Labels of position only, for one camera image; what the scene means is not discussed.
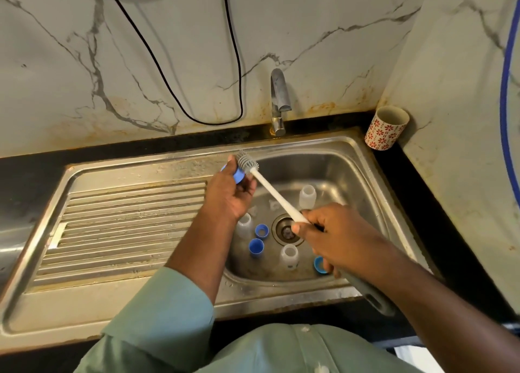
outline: floral pattern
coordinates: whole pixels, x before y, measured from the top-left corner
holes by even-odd
[[[405,127],[406,125],[387,124],[381,121],[377,115],[374,115],[367,134],[365,135],[365,142],[369,147],[375,150],[388,150],[394,145]]]

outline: blue hose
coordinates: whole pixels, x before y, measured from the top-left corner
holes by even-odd
[[[505,169],[508,172],[509,182],[511,183],[516,203],[520,206],[520,187],[518,186],[513,160],[511,159],[508,139],[508,82],[518,21],[520,21],[520,0],[516,0],[515,12],[513,13],[513,20],[509,29],[508,43],[504,51],[504,67],[502,69],[502,81],[500,82],[500,141],[504,154]]]

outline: faucet spout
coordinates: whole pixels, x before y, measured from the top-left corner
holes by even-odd
[[[271,72],[271,133],[275,136],[283,136],[285,127],[283,126],[282,112],[292,110],[289,100],[289,91],[285,83],[283,72],[276,68]]]

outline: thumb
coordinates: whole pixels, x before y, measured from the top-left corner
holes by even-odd
[[[325,237],[325,234],[316,229],[313,224],[299,222],[291,226],[291,229],[298,236],[307,240],[311,245],[318,244]]]
[[[226,163],[226,166],[222,170],[222,173],[233,175],[233,174],[235,174],[236,171],[237,171],[237,159],[235,158],[234,155],[230,155],[230,156],[228,156],[228,163]]]

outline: sink drain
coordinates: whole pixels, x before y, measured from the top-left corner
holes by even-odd
[[[280,245],[300,245],[303,243],[298,235],[291,230],[291,225],[294,223],[289,214],[282,214],[278,216],[272,223],[272,236]]]

